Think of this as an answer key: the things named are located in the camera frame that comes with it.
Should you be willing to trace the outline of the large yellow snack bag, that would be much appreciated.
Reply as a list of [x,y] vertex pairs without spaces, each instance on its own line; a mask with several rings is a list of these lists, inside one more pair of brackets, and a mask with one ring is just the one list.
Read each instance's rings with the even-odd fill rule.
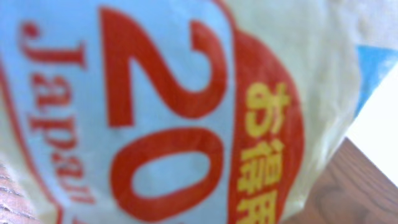
[[1,157],[42,223],[277,223],[397,58],[396,1],[1,1]]

